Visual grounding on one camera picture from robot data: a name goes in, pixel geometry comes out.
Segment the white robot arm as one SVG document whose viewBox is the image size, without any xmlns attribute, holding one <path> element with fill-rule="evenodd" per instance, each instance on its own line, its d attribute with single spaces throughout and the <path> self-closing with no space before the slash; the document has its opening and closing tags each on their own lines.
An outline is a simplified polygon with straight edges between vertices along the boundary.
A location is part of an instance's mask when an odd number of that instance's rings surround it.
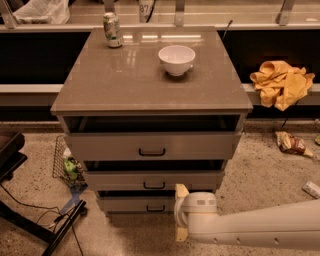
<svg viewBox="0 0 320 256">
<path fill-rule="evenodd" d="M 176 239 L 200 243 L 320 250 L 320 201 L 220 215 L 216 196 L 175 186 Z"/>
</svg>

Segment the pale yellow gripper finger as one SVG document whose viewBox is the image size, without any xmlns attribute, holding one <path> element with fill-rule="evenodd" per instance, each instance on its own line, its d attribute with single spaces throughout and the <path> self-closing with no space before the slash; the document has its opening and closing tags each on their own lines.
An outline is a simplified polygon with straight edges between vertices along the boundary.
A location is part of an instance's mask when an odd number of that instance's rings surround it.
<svg viewBox="0 0 320 256">
<path fill-rule="evenodd" d="M 175 199 L 178 200 L 180 198 L 184 198 L 189 194 L 188 189 L 184 184 L 176 184 L 175 185 Z"/>
</svg>

